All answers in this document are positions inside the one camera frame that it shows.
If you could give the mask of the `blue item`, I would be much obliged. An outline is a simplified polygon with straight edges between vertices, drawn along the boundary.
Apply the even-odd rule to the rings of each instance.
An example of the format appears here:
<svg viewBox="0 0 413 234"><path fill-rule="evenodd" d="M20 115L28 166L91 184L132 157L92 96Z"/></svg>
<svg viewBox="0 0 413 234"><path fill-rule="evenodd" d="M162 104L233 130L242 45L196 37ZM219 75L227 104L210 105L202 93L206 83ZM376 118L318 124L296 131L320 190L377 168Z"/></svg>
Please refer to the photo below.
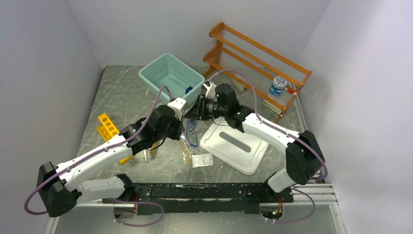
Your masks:
<svg viewBox="0 0 413 234"><path fill-rule="evenodd" d="M188 88L185 90L185 94L189 93L192 89L193 89L192 86L188 87Z"/></svg>

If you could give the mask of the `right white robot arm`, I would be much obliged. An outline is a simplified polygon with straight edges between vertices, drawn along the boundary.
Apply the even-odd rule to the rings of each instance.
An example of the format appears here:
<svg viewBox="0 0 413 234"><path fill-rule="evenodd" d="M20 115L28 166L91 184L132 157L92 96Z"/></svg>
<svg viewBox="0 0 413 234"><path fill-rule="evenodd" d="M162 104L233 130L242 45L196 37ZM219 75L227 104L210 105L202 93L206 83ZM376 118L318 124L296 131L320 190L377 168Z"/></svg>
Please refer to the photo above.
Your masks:
<svg viewBox="0 0 413 234"><path fill-rule="evenodd" d="M276 201L288 187L305 185L325 166L324 156L312 132L299 133L268 122L256 110L241 105L228 84L218 85L214 97L199 95L193 107L184 114L184 118L194 120L219 117L223 117L229 127L260 138L284 152L286 167L270 176L263 188L263 196L269 202Z"/></svg>

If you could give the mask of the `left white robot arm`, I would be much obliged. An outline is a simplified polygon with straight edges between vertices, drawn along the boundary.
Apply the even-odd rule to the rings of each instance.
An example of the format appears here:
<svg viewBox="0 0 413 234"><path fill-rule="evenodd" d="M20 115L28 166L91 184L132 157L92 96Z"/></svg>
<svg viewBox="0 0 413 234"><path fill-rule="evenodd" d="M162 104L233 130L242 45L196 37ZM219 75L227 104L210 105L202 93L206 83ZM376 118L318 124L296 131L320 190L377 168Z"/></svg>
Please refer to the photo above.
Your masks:
<svg viewBox="0 0 413 234"><path fill-rule="evenodd" d="M147 117L130 124L103 145L76 159L39 168L36 193L49 217L66 214L76 205L97 199L137 201L135 185L126 174L109 179L89 180L94 173L115 161L151 151L165 139L178 140L183 132L187 103L178 98L167 105L152 108Z"/></svg>

